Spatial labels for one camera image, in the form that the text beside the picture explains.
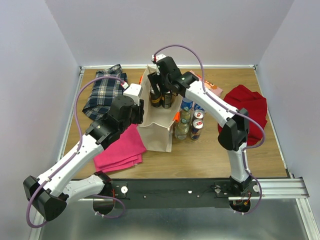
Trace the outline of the beige canvas bag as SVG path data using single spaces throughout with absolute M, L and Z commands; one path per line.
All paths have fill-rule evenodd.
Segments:
M 148 75 L 155 73 L 156 68 L 148 65 L 141 77 L 142 92 L 140 98 L 144 100 L 143 122 L 137 130 L 142 142 L 148 151 L 168 152 L 172 151 L 173 126 L 175 116 L 180 111 L 182 97 L 174 96 L 172 106 L 165 109 L 162 106 L 154 107 L 150 100 L 150 81 Z

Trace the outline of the green cap glass bottle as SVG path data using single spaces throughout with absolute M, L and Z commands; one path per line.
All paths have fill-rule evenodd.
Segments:
M 189 124 L 191 121 L 191 111 L 190 108 L 185 106 L 181 111 L 180 111 L 180 120 L 185 119 L 186 122 Z
M 185 118 L 182 118 L 175 126 L 174 136 L 178 140 L 184 140 L 189 132 L 189 123 Z

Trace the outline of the blue cap bottle from bag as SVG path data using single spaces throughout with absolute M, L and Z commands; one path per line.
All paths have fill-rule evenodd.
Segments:
M 195 103 L 194 105 L 193 105 L 193 109 L 196 111 L 196 110 L 201 110 L 201 111 L 203 111 L 203 112 L 205 112 L 205 110 L 199 105 L 199 104 L 197 104 L 197 103 Z

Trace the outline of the red top can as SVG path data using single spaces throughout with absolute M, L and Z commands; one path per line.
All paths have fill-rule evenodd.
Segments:
M 203 110 L 201 109 L 196 109 L 192 115 L 192 122 L 194 122 L 195 120 L 203 120 L 205 117 L 205 113 Z
M 204 123 L 201 119 L 194 120 L 190 128 L 190 138 L 192 140 L 198 140 L 201 135 L 201 131 L 203 127 L 204 127 Z

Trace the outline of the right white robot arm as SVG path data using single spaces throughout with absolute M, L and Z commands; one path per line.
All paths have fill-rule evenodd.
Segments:
M 229 189 L 232 194 L 241 196 L 247 192 L 252 177 L 249 173 L 245 148 L 249 134 L 249 113 L 245 108 L 237 109 L 209 91 L 200 78 L 187 71 L 181 73 L 170 56 L 153 55 L 151 61 L 156 72 L 148 75 L 152 86 L 168 90 L 199 104 L 222 128 L 217 139 L 227 150 L 231 167 Z

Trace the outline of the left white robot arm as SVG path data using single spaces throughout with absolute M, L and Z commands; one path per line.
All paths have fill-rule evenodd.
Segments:
M 116 142 L 130 125 L 141 124 L 143 116 L 143 99 L 117 97 L 108 112 L 90 124 L 79 142 L 58 163 L 38 177 L 30 175 L 23 181 L 27 208 L 34 207 L 47 222 L 57 218 L 72 197 L 66 186 L 75 174 Z

